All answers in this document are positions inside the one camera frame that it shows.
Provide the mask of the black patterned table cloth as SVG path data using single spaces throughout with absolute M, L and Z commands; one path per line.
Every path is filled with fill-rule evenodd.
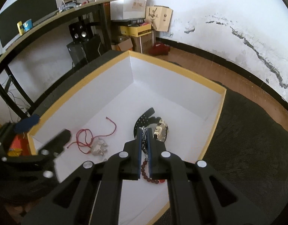
M 168 148 L 203 158 L 266 215 L 288 224 L 288 132 L 258 104 L 200 74 L 132 51 L 74 68 L 35 109 L 75 127 L 109 107 L 133 122 L 146 108 L 169 122 Z

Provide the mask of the yellow cardboard box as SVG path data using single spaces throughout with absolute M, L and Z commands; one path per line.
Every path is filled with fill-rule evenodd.
M 202 158 L 217 127 L 226 89 L 172 63 L 127 51 L 108 60 L 64 93 L 31 129 L 36 149 L 63 129 L 82 127 L 106 138 L 107 156 L 133 138 L 136 120 L 153 108 L 168 124 L 166 148 L 191 163 Z

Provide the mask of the black speaker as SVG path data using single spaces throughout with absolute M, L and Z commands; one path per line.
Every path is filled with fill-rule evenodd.
M 70 24 L 69 32 L 74 43 L 81 43 L 93 37 L 91 27 L 80 22 Z

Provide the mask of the black computer monitor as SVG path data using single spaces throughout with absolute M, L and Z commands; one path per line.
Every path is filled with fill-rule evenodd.
M 56 0 L 17 0 L 0 13 L 0 42 L 5 47 L 18 33 L 17 23 L 33 22 L 57 9 Z

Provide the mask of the brown cardboard box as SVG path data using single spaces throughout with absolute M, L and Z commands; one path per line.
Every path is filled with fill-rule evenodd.
M 142 54 L 148 54 L 156 42 L 156 35 L 154 31 L 142 35 L 140 37 L 131 37 L 133 50 Z

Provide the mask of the black desk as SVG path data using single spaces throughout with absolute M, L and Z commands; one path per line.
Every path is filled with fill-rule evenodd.
M 90 3 L 85 5 L 67 10 L 62 13 L 58 13 L 57 15 L 50 17 L 46 21 L 40 23 L 39 25 L 33 27 L 30 31 L 23 34 L 19 39 L 17 39 L 7 50 L 0 56 L 0 74 L 2 71 L 6 71 L 7 75 L 11 77 L 13 80 L 13 85 L 17 88 L 21 96 L 30 104 L 30 111 L 32 113 L 32 108 L 36 106 L 36 104 L 31 100 L 31 98 L 24 92 L 23 88 L 20 86 L 18 81 L 15 79 L 12 74 L 9 64 L 17 57 L 18 54 L 21 53 L 28 45 L 32 44 L 35 40 L 39 39 L 41 36 L 46 34 L 49 31 L 61 26 L 62 24 L 77 18 L 82 17 L 82 15 L 92 13 L 94 10 L 98 11 L 99 21 L 95 22 L 95 26 L 101 26 L 102 35 L 104 40 L 104 45 L 106 50 L 111 50 L 111 41 L 109 35 L 109 29 L 105 14 L 105 3 L 110 3 L 112 1 L 118 0 L 93 0 Z M 25 114 L 20 107 L 13 101 L 13 99 L 9 96 L 8 92 L 4 90 L 0 83 L 0 97 L 4 100 L 6 105 L 21 119 L 27 118 L 27 114 Z

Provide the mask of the red cloth on floor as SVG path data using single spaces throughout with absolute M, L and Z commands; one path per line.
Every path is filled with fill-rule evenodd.
M 163 44 L 162 42 L 156 43 L 150 50 L 148 51 L 149 55 L 159 56 L 159 55 L 168 55 L 170 52 L 170 46 Z

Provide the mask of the white paper bag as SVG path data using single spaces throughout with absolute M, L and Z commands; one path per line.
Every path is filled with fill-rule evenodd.
M 116 0 L 110 2 L 111 20 L 145 18 L 147 0 Z

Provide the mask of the brown paper bag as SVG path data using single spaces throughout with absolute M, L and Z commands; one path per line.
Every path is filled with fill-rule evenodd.
M 150 23 L 154 30 L 168 32 L 173 10 L 164 6 L 147 6 L 145 21 Z

